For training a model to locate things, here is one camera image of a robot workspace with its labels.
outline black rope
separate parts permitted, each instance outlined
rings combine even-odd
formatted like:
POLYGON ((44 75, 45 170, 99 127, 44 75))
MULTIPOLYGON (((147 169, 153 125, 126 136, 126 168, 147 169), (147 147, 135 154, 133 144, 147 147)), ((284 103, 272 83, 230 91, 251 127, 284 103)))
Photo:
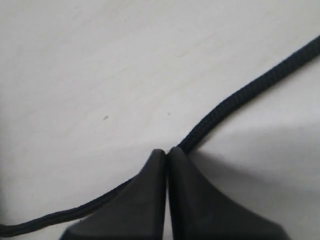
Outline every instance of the black rope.
MULTIPOLYGON (((320 54, 320 36, 300 50, 293 53, 287 59, 267 71, 262 76, 250 82, 227 99, 222 101, 216 108, 207 114, 192 131, 179 143, 180 147, 186 154, 190 153, 202 139, 225 118, 230 116, 236 110, 246 103, 263 93, 276 83, 292 74, 303 65, 307 64, 320 54)), ((69 222, 83 218, 118 196, 121 191, 131 182, 132 178, 120 184, 106 194, 76 208, 59 211, 45 215, 43 217, 21 223, 18 225, 0 224, 0 237, 14 237, 40 230, 42 228, 69 222)))
POLYGON ((32 233, 48 226, 70 222, 80 219, 95 212, 106 203, 110 202, 132 181, 133 178, 125 181, 104 195, 85 203, 84 205, 63 211, 57 211, 40 218, 21 223, 18 225, 3 225, 0 224, 0 237, 11 238, 18 235, 32 233))
POLYGON ((294 52, 281 63, 233 93, 209 112, 179 143, 186 154, 190 153, 202 139, 225 118, 273 85, 292 74, 320 54, 320 36, 294 52))

